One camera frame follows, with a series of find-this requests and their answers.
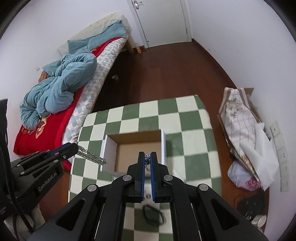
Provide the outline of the green white checkered tablecloth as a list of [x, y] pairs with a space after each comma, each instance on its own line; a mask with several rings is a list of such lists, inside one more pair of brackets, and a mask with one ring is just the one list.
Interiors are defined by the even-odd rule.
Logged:
[[78, 144], [106, 165], [75, 157], [69, 199], [86, 186], [110, 184], [137, 162], [139, 152], [156, 152], [170, 174], [187, 184], [205, 183], [222, 192], [217, 147], [209, 114], [197, 95], [153, 100], [89, 114]]

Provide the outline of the white door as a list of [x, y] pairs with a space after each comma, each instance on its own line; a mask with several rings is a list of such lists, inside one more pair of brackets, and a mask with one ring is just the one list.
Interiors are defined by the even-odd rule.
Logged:
[[128, 1], [145, 48], [191, 42], [187, 2]]

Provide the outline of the white translucent cloth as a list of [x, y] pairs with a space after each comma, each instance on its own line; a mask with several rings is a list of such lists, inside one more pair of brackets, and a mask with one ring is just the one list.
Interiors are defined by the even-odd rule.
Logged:
[[255, 124], [255, 142], [242, 140], [240, 147], [248, 157], [259, 177], [262, 189], [267, 190], [274, 182], [274, 177], [279, 169], [278, 158], [273, 150], [272, 142], [264, 132], [264, 123]]

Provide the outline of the red blanket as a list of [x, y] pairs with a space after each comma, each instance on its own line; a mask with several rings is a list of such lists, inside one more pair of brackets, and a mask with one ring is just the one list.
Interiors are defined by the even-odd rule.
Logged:
[[[119, 38], [122, 37], [112, 38], [97, 46], [91, 50], [92, 54], [98, 57], [109, 43]], [[82, 89], [83, 87], [74, 94], [74, 101], [68, 109], [43, 118], [35, 130], [29, 131], [21, 126], [15, 139], [13, 152], [18, 156], [26, 156], [37, 151], [52, 150], [61, 146], [65, 128], [82, 93]]]

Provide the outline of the white power strip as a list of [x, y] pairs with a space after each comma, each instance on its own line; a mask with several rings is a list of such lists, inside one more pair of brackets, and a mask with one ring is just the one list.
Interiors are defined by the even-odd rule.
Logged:
[[290, 165], [285, 141], [277, 121], [270, 125], [270, 131], [280, 165], [280, 191], [288, 192], [290, 190]]

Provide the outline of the grey white patterned bedsheet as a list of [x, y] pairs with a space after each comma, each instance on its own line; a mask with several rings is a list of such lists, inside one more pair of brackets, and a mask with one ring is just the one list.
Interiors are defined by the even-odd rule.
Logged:
[[125, 38], [119, 38], [109, 43], [96, 58], [97, 68], [92, 79], [83, 87], [82, 93], [74, 108], [62, 137], [62, 144], [75, 143], [78, 140], [86, 116], [92, 112], [93, 106], [104, 84], [107, 74], [111, 70], [116, 58], [127, 42]]

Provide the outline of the white ceramic cup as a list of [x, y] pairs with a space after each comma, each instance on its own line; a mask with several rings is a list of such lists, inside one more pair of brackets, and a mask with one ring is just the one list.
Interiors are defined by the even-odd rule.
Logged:
[[267, 221], [266, 215], [257, 215], [254, 217], [254, 219], [251, 221], [251, 224], [254, 225], [256, 228], [262, 228]]

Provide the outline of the black bag on floor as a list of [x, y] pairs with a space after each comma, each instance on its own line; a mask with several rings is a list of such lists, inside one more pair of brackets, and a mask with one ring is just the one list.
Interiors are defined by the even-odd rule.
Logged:
[[264, 194], [257, 193], [238, 202], [237, 211], [248, 221], [264, 213]]

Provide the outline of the open white cardboard box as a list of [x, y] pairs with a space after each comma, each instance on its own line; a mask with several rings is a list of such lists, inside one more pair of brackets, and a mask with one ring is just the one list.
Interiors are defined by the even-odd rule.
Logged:
[[127, 172], [128, 166], [135, 164], [138, 153], [157, 153], [158, 162], [166, 164], [166, 135], [163, 130], [134, 133], [118, 133], [105, 136], [102, 142], [100, 157], [106, 164], [100, 167], [116, 177]]

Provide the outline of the white red plastic bag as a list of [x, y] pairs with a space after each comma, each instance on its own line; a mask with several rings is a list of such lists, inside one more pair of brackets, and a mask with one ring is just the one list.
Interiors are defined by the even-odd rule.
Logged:
[[227, 176], [237, 188], [247, 191], [261, 188], [256, 178], [238, 161], [233, 161], [230, 165]]

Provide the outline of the blue quilt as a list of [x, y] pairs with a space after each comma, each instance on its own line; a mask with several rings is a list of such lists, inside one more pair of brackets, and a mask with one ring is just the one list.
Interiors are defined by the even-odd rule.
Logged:
[[42, 118], [69, 108], [74, 93], [91, 80], [97, 68], [92, 50], [116, 37], [126, 37], [121, 20], [109, 23], [101, 33], [69, 40], [68, 53], [43, 67], [48, 77], [35, 85], [20, 104], [22, 125], [32, 131]]

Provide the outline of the floral fabric bundle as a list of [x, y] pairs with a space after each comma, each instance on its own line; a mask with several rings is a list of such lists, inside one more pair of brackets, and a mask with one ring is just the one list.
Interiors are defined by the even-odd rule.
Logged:
[[249, 95], [244, 88], [224, 88], [218, 117], [230, 152], [260, 184], [255, 168], [240, 147], [242, 141], [255, 143], [255, 124], [261, 122], [261, 119], [252, 111]]

